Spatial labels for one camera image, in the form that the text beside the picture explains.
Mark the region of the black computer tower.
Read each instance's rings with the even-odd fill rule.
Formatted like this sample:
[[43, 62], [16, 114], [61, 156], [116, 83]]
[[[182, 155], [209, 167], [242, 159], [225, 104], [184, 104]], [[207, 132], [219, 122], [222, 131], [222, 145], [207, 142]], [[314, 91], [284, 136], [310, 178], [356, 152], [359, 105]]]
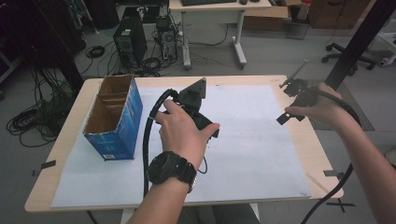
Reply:
[[139, 17], [121, 20], [113, 39], [124, 67], [138, 68], [142, 65], [148, 46]]

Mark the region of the black keyboard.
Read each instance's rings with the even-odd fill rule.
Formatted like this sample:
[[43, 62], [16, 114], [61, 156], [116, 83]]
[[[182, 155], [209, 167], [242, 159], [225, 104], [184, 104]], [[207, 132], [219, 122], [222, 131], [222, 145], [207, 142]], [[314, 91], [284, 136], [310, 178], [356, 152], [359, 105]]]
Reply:
[[183, 7], [235, 3], [237, 0], [181, 0]]

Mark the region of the black wristwatch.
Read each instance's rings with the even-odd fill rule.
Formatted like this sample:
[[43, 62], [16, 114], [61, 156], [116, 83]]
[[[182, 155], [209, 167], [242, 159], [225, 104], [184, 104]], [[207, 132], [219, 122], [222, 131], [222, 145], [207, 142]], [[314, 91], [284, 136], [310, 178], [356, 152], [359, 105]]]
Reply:
[[148, 166], [148, 181], [154, 185], [165, 182], [170, 177], [189, 185], [188, 192], [193, 190], [197, 171], [192, 163], [173, 151], [164, 151], [156, 156]]

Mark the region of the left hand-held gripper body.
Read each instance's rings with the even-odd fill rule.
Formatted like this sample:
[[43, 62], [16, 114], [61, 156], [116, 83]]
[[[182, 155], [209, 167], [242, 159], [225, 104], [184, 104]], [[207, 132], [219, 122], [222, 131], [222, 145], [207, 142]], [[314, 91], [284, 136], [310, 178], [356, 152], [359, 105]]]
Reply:
[[205, 99], [206, 78], [202, 77], [181, 91], [171, 90], [173, 101], [181, 106], [192, 118], [198, 130], [204, 129], [212, 121], [199, 112], [202, 100]]

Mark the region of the black metal pole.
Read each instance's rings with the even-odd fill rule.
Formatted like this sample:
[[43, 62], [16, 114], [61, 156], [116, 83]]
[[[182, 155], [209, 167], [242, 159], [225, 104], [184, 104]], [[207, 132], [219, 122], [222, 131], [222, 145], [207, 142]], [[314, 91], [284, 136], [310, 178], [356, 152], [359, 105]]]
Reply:
[[376, 0], [324, 83], [337, 90], [352, 66], [396, 10], [396, 0]]

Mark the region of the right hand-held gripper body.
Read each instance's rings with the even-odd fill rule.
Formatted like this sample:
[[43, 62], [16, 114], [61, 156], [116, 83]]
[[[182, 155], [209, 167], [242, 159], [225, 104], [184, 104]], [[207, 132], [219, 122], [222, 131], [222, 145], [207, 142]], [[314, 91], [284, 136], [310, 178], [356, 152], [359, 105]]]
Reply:
[[289, 82], [284, 92], [289, 97], [295, 97], [291, 106], [312, 106], [317, 101], [317, 96], [310, 90], [308, 83], [300, 78]]

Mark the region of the brown cardboard box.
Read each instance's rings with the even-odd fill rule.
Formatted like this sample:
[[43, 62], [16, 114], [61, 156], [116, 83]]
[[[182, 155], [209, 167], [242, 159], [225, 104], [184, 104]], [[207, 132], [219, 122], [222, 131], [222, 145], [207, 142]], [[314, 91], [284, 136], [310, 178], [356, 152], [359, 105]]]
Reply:
[[277, 31], [282, 28], [283, 21], [289, 17], [287, 7], [268, 7], [247, 10], [243, 28], [255, 31]]

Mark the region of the white desk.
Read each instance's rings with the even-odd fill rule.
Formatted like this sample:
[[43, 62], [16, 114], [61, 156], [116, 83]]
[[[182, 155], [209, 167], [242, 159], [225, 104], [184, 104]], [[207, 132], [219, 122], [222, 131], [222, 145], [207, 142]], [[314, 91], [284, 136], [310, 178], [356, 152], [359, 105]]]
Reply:
[[186, 33], [186, 27], [189, 22], [202, 23], [235, 23], [235, 36], [232, 38], [234, 50], [237, 55], [238, 65], [241, 69], [248, 63], [245, 53], [242, 49], [240, 39], [244, 23], [244, 16], [247, 10], [267, 9], [272, 5], [268, 0], [259, 0], [258, 2], [251, 2], [247, 0], [245, 5], [242, 5], [239, 0], [231, 3], [184, 6], [182, 0], [169, 0], [168, 8], [171, 12], [179, 12], [181, 15], [181, 31], [183, 32], [182, 39], [182, 56], [183, 65], [187, 70], [191, 69], [191, 54], [189, 46], [189, 38]]

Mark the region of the person's left hand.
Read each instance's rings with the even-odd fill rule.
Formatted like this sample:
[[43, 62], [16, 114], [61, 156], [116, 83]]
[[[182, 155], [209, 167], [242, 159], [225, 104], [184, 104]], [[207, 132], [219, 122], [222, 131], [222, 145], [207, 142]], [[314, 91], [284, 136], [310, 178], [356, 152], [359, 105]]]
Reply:
[[175, 102], [165, 100], [163, 105], [168, 113], [158, 112], [154, 118], [161, 124], [163, 149], [175, 152], [198, 170], [205, 155], [206, 144], [219, 129], [219, 124], [212, 123], [199, 130], [192, 118]]

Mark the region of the black tape strip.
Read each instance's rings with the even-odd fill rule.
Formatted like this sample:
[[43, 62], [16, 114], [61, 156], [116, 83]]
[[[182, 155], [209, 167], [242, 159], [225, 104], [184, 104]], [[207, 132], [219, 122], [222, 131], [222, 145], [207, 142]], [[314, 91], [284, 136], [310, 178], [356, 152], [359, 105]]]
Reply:
[[323, 173], [325, 176], [335, 176], [338, 180], [341, 180], [344, 177], [343, 172], [337, 172], [335, 170], [324, 170]]
[[56, 165], [56, 160], [46, 161], [40, 165], [38, 170], [32, 171], [32, 176], [39, 176], [41, 171]]

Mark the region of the white paper mat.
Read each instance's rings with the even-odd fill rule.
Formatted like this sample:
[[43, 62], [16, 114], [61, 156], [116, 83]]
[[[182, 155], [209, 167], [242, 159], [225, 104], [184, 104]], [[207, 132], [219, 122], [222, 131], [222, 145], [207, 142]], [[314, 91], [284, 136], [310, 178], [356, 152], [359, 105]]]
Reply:
[[[272, 87], [215, 84], [207, 87], [200, 111], [219, 123], [219, 135], [208, 142], [205, 162], [186, 204], [310, 197], [290, 131], [276, 121], [282, 110]], [[65, 163], [51, 208], [140, 204], [142, 141], [137, 139], [133, 159], [105, 161], [80, 134]]]

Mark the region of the wooden cabinet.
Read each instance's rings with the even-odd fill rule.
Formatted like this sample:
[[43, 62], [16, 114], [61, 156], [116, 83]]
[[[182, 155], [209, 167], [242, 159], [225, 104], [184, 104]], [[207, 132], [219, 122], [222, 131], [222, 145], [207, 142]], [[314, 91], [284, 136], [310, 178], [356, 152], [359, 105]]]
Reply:
[[352, 29], [371, 0], [312, 0], [308, 19], [314, 29]]

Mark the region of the open computer tower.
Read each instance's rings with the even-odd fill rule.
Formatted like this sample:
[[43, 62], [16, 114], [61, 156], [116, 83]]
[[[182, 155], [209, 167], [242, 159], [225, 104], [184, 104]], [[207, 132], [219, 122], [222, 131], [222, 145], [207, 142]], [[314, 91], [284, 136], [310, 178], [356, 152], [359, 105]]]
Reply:
[[175, 60], [177, 58], [177, 35], [170, 17], [158, 17], [156, 20], [156, 30], [163, 59]]

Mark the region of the blue cardboard box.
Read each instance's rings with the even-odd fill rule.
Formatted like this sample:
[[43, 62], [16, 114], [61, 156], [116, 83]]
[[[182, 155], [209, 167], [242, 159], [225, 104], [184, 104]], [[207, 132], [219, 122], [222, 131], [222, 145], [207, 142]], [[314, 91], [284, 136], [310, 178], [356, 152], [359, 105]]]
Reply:
[[105, 161], [131, 160], [142, 111], [132, 75], [105, 77], [82, 133]]

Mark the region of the person's right hand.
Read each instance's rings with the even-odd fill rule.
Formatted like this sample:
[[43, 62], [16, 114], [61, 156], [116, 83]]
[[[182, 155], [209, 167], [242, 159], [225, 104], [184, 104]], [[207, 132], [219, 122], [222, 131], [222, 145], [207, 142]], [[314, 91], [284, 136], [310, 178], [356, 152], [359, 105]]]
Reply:
[[294, 115], [307, 116], [330, 126], [334, 130], [344, 127], [349, 121], [354, 120], [344, 108], [323, 96], [319, 96], [316, 103], [312, 106], [291, 105], [286, 107], [285, 111]]

